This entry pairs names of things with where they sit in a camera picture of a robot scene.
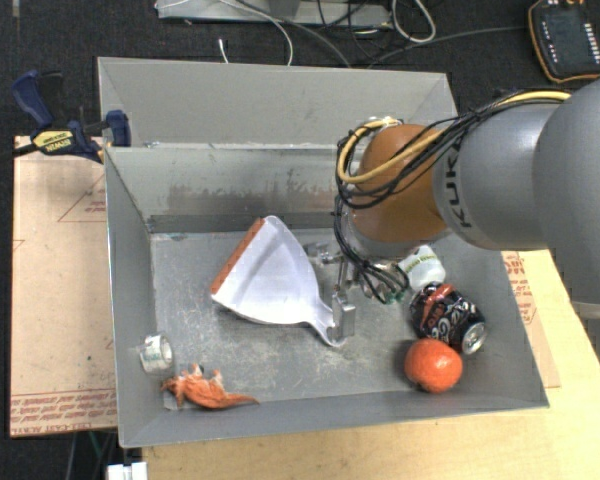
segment crushed soda can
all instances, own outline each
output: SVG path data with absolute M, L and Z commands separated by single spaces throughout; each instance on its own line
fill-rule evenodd
M 427 284 L 416 293 L 410 311 L 419 337 L 444 341 L 464 354 L 476 352 L 487 337 L 482 313 L 451 284 Z

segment black carpet floor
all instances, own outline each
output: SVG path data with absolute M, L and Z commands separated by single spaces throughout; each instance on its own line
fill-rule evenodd
M 222 62 L 217 46 L 222 37 L 230 45 L 232 62 L 285 62 L 284 38 L 271 24 L 166 23 L 157 18 L 154 1 L 19 0 L 19 17 L 14 17 L 14 0 L 0 0 L 0 154 L 10 151 L 14 135 L 28 135 L 34 128 L 9 89 L 13 80 L 30 69 L 62 71 L 66 105 L 83 106 L 91 122 L 99 118 L 95 71 L 99 56 Z M 447 73 L 460 111 L 488 102 L 498 89 L 546 86 L 525 29 L 526 11 L 535 1 L 425 0 L 436 20 L 438 37 L 487 28 L 516 30 L 440 41 L 396 54 L 376 69 Z M 600 0 L 587 1 L 600 39 Z M 294 28 L 288 32 L 294 42 L 295 64 L 340 65 L 319 41 Z M 370 39 L 354 41 L 346 29 L 333 31 L 329 38 L 354 67 L 371 63 L 367 55 L 389 51 L 379 50 Z M 18 440 L 8 436 L 12 205 L 13 169 L 7 162 L 0 165 L 0 479 L 64 478 L 73 436 Z M 600 349 L 597 332 L 593 340 Z M 98 477 L 90 437 L 100 445 L 110 438 L 106 433 L 78 436 L 73 478 L 91 478 L 94 467 Z M 114 449 L 112 457 L 119 452 Z

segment yellow cable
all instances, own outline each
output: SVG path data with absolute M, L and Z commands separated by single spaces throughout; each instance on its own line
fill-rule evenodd
M 516 96 L 507 98 L 506 100 L 499 102 L 497 106 L 499 107 L 499 106 L 507 104 L 507 103 L 516 103 L 518 101 L 527 101 L 527 100 L 532 100 L 532 99 L 553 99 L 553 100 L 558 100 L 558 101 L 564 101 L 564 100 L 568 99 L 570 96 L 571 96 L 571 94 L 564 92 L 564 91 L 552 91 L 552 90 L 529 91 L 529 92 L 525 92 L 523 94 L 518 94 Z M 385 163 L 379 165 L 378 167 L 376 167 L 375 169 L 372 169 L 369 172 L 366 172 L 364 174 L 359 174 L 356 176 L 349 176 L 346 173 L 344 161 L 345 161 L 345 158 L 347 157 L 347 155 L 349 154 L 349 151 L 353 147 L 353 144 L 360 137 L 360 135 L 358 135 L 358 133 L 364 132 L 368 129 L 373 130 L 375 128 L 380 128 L 383 126 L 392 126 L 392 125 L 397 125 L 397 124 L 401 124 L 400 121 L 398 121 L 397 119 L 385 118 L 383 120 L 370 121 L 368 123 L 365 123 L 363 126 L 358 128 L 355 132 L 353 132 L 353 134 L 347 140 L 347 143 L 344 145 L 344 148 L 342 149 L 342 153 L 340 154 L 340 157 L 338 158 L 338 165 L 337 165 L 338 177 L 343 182 L 352 183 L 352 184 L 364 183 L 365 181 L 369 181 L 370 179 L 373 179 L 376 176 L 387 171 L 394 165 L 402 162 L 408 156 L 419 153 L 424 148 L 426 148 L 429 144 L 431 144 L 433 141 L 435 141 L 440 136 L 440 134 L 444 131 L 444 130 L 439 130 L 439 131 L 429 135 L 426 138 L 420 139 L 415 144 L 411 144 L 409 147 L 407 147 L 398 156 L 391 158 L 390 160 L 387 160 Z

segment cardboard sheet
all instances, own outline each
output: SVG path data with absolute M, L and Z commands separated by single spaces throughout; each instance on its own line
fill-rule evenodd
M 115 427 L 104 169 L 15 160 L 10 435 Z

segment orange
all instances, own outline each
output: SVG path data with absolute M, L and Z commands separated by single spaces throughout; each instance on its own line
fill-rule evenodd
M 442 393 L 460 380 L 462 357 L 442 341 L 422 338 L 409 347 L 404 373 L 425 391 Z

